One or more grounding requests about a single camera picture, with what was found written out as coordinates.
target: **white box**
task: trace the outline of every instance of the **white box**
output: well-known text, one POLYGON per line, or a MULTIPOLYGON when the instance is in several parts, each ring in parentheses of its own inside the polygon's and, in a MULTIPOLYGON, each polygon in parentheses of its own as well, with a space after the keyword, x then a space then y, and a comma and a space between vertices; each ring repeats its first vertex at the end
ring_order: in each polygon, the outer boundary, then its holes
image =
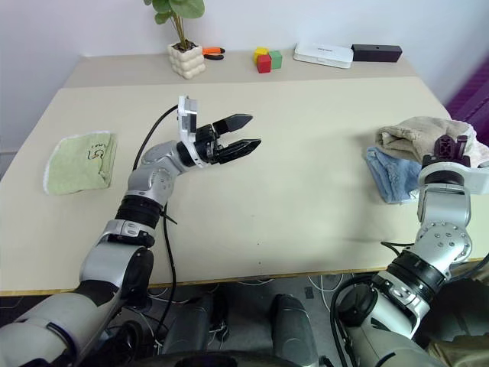
POLYGON ((330 44, 308 44, 299 42, 293 58, 307 63, 320 63, 329 67, 349 69, 353 61, 353 50, 330 44))

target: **white wall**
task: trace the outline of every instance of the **white wall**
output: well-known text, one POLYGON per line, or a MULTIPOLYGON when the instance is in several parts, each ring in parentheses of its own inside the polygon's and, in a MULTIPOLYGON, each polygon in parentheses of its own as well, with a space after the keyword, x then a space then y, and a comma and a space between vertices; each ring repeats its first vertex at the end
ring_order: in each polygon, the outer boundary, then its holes
MULTIPOLYGON (((489 53, 487 0, 206 0, 190 39, 228 50, 310 39, 399 44, 446 102, 489 53)), ((17 149, 79 55, 159 53, 176 35, 143 0, 0 0, 0 131, 17 149)))

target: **green towel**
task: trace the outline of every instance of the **green towel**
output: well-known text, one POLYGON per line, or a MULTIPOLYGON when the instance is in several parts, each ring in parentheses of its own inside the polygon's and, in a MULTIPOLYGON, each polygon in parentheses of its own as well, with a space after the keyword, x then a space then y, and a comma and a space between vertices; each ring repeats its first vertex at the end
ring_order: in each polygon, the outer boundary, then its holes
POLYGON ((110 132, 69 136, 54 148, 44 172, 46 193, 62 195, 109 186, 117 139, 110 132))

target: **blue towel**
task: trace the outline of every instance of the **blue towel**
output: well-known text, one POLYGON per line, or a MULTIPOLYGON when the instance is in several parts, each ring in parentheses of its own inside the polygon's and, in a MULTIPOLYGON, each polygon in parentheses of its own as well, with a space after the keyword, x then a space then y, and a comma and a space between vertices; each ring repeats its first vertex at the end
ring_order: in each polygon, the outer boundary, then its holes
POLYGON ((415 199, 421 164, 382 153, 376 147, 367 148, 365 155, 382 199, 386 203, 403 203, 415 199))

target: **red block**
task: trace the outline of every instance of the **red block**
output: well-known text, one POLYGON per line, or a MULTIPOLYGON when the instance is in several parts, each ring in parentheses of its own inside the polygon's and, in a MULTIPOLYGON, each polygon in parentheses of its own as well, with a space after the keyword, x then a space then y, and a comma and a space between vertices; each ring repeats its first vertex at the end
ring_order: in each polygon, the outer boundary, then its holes
POLYGON ((259 73, 269 73, 272 70, 272 58, 270 55, 258 56, 257 69, 259 73))

